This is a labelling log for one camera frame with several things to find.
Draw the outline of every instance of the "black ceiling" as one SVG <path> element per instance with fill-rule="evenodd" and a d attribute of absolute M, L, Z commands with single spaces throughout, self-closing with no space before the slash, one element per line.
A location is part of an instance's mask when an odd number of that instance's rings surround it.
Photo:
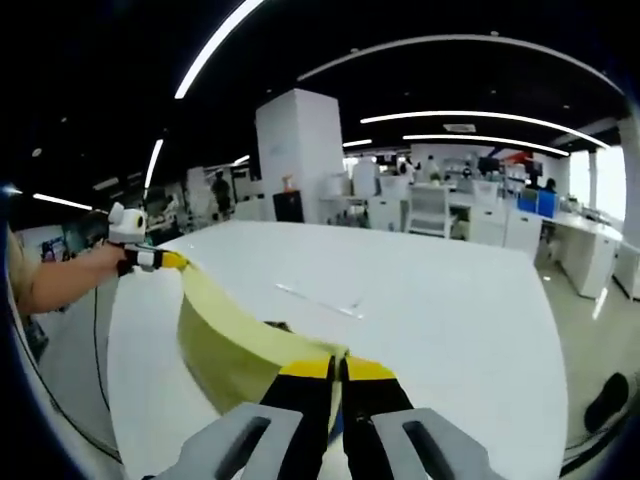
<path fill-rule="evenodd" d="M 159 138 L 165 142 L 154 175 L 158 183 L 181 178 L 189 167 L 227 163 L 247 153 L 256 160 L 256 108 L 294 87 L 338 98 L 344 141 L 372 138 L 375 146 L 406 144 L 406 134 L 445 133 L 443 123 L 474 123 L 480 135 L 541 144 L 561 132 L 478 118 L 361 125 L 363 117 L 486 110 L 579 128 L 625 115 L 624 98 L 581 68 L 485 42 L 390 49 L 296 81 L 354 48 L 491 31 L 554 48 L 621 78 L 619 59 L 614 61 L 620 55 L 611 49 L 618 39 L 605 41 L 611 33 L 607 15 L 580 2 L 551 0 L 464 0 L 437 8 L 418 0 L 267 0 L 209 60 L 186 97 L 174 100 L 193 59 L 240 3 L 23 5 L 11 19 L 20 33 L 5 62 L 6 71 L 16 72 L 5 175 L 23 190 L 106 206 L 109 200 L 96 196 L 92 185 L 145 172 Z M 606 135 L 615 141 L 615 132 Z M 575 148 L 582 145 L 576 142 Z M 37 147 L 42 155 L 33 158 Z"/>

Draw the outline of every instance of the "floor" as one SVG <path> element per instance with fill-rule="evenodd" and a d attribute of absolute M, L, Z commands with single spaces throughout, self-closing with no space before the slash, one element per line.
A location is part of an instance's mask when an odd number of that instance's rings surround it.
<path fill-rule="evenodd" d="M 629 379 L 632 394 L 637 389 L 640 302 L 630 301 L 614 281 L 598 300 L 581 298 L 557 264 L 539 257 L 536 267 L 562 342 L 569 394 L 567 446 L 571 447 L 588 438 L 582 423 L 584 411 L 613 373 Z M 580 451 L 569 449 L 565 458 Z M 593 478 L 607 451 L 563 478 Z"/>

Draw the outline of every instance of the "white cabinet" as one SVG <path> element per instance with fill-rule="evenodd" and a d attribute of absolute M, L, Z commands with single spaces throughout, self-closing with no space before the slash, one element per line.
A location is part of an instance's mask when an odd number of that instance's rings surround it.
<path fill-rule="evenodd" d="M 640 300 L 640 254 L 621 245 L 614 276 L 630 298 Z"/>
<path fill-rule="evenodd" d="M 469 241 L 502 247 L 506 223 L 504 208 L 473 206 L 469 212 Z"/>
<path fill-rule="evenodd" d="M 368 200 L 369 225 L 374 230 L 390 232 L 402 231 L 402 203 L 384 197 L 373 197 Z"/>
<path fill-rule="evenodd" d="M 567 229 L 560 264 L 578 295 L 598 298 L 609 284 L 618 242 L 603 235 Z"/>
<path fill-rule="evenodd" d="M 512 210 L 507 218 L 504 246 L 526 253 L 533 262 L 538 252 L 541 230 L 542 218 L 539 215 Z"/>

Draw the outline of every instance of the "window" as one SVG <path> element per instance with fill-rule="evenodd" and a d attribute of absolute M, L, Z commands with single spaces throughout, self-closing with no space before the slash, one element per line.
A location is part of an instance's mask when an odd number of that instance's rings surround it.
<path fill-rule="evenodd" d="M 623 221 L 627 207 L 627 175 L 622 147 L 599 149 L 596 152 L 598 195 L 596 208 Z"/>
<path fill-rule="evenodd" d="M 589 174 L 589 152 L 574 152 L 569 159 L 569 193 L 580 203 L 589 205 L 591 180 Z"/>

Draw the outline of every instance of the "white pillar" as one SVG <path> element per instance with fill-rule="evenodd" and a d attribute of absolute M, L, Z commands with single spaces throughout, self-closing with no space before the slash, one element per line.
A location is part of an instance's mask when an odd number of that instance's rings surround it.
<path fill-rule="evenodd" d="M 640 247 L 640 109 L 631 105 L 631 116 L 618 122 L 627 174 L 625 240 Z"/>
<path fill-rule="evenodd" d="M 596 152 L 589 152 L 589 207 L 596 208 L 598 204 L 598 163 Z"/>
<path fill-rule="evenodd" d="M 335 98 L 294 89 L 256 112 L 258 152 L 267 220 L 275 220 L 273 195 L 293 176 L 305 222 L 320 223 L 324 179 L 344 171 L 340 109 Z"/>

